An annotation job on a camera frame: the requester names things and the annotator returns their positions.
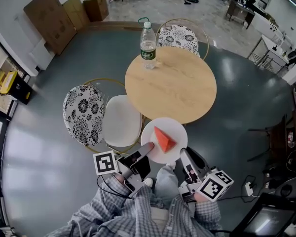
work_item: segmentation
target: black and white floral cushion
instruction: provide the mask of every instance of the black and white floral cushion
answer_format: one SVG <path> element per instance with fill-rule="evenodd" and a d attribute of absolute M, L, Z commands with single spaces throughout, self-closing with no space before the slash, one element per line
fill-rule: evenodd
<path fill-rule="evenodd" d="M 63 116 L 68 133 L 86 146 L 99 144 L 103 138 L 104 103 L 90 86 L 77 86 L 65 97 Z"/>
<path fill-rule="evenodd" d="M 158 39 L 159 46 L 175 46 L 198 54 L 198 39 L 188 27 L 173 25 L 164 28 Z"/>

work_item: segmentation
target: white seat cushion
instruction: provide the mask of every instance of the white seat cushion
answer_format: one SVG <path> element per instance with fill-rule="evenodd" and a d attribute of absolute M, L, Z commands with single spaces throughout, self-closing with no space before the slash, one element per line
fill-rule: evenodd
<path fill-rule="evenodd" d="M 63 117 L 69 134 L 86 146 L 99 144 L 103 138 L 104 103 L 90 86 L 77 86 L 65 97 Z"/>
<path fill-rule="evenodd" d="M 127 147 L 136 142 L 142 128 L 142 116 L 126 95 L 111 98 L 103 118 L 104 140 L 114 147 Z"/>

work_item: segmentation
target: chair leg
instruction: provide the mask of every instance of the chair leg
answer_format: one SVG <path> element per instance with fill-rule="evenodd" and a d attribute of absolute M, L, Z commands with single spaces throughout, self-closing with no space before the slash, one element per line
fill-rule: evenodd
<path fill-rule="evenodd" d="M 271 147 L 269 147 L 269 148 L 268 148 L 266 151 L 264 151 L 263 153 L 258 154 L 257 156 L 254 156 L 254 157 L 248 159 L 247 162 L 251 162 L 251 161 L 254 161 L 254 160 L 256 160 L 256 159 L 262 157 L 263 155 L 267 154 L 270 150 L 271 150 Z"/>
<path fill-rule="evenodd" d="M 248 129 L 249 132 L 266 132 L 266 135 L 269 136 L 269 129 Z"/>

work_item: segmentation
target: metal rack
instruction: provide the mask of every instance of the metal rack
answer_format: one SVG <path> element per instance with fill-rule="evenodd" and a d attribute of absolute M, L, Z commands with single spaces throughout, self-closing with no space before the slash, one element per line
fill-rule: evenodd
<path fill-rule="evenodd" d="M 263 68 L 265 68 L 277 75 L 285 67 L 285 64 L 284 65 L 279 64 L 278 62 L 276 62 L 274 60 L 274 58 L 270 58 L 270 56 L 269 56 L 270 50 L 267 48 L 265 43 L 264 43 L 264 45 L 267 48 L 266 53 L 264 53 L 263 56 L 259 56 L 259 55 L 255 54 L 254 51 L 257 48 L 257 46 L 260 44 L 261 41 L 262 41 L 262 38 L 260 38 L 260 40 L 257 42 L 256 46 L 250 52 L 247 59 L 249 59 L 250 56 L 252 56 L 254 64 L 256 64 L 259 67 L 263 67 Z M 277 64 L 279 67 L 279 69 L 277 71 L 274 71 L 274 68 L 272 66 L 272 64 L 274 64 L 274 63 Z"/>

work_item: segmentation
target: shirt sleeve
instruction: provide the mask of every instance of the shirt sleeve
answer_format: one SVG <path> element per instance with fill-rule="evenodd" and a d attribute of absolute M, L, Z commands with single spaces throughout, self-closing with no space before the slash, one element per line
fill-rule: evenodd
<path fill-rule="evenodd" d="M 106 180 L 106 183 L 121 195 L 127 196 L 130 191 L 115 177 Z M 106 184 L 100 187 L 114 193 Z M 126 198 L 119 197 L 98 189 L 92 201 L 75 212 L 68 224 L 48 234 L 47 237 L 80 237 L 85 236 L 90 228 L 98 228 L 102 223 L 109 221 L 113 215 L 119 212 Z"/>
<path fill-rule="evenodd" d="M 221 213 L 217 202 L 200 202 L 195 206 L 195 220 L 207 230 L 221 230 Z"/>

